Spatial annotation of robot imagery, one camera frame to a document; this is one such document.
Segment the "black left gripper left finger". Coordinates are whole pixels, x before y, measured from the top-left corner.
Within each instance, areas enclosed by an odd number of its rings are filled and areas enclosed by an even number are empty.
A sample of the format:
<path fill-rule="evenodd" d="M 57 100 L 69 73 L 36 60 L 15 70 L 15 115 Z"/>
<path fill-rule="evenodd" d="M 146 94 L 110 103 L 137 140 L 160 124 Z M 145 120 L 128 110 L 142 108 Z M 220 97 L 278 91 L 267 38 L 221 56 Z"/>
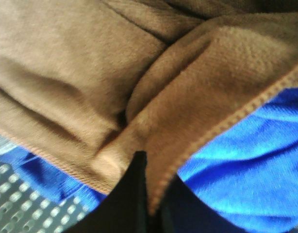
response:
<path fill-rule="evenodd" d="M 125 174 L 101 202 L 81 221 L 70 227 L 72 233 L 147 233 L 147 155 L 137 151 Z"/>

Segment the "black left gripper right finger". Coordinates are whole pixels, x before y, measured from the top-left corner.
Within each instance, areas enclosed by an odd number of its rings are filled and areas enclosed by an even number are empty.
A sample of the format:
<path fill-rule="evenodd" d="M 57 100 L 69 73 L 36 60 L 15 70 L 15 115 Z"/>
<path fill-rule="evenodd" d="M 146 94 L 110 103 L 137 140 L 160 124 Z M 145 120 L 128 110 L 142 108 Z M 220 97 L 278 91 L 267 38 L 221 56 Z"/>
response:
<path fill-rule="evenodd" d="M 163 233 L 226 233 L 228 222 L 200 201 L 178 175 L 161 204 Z"/>

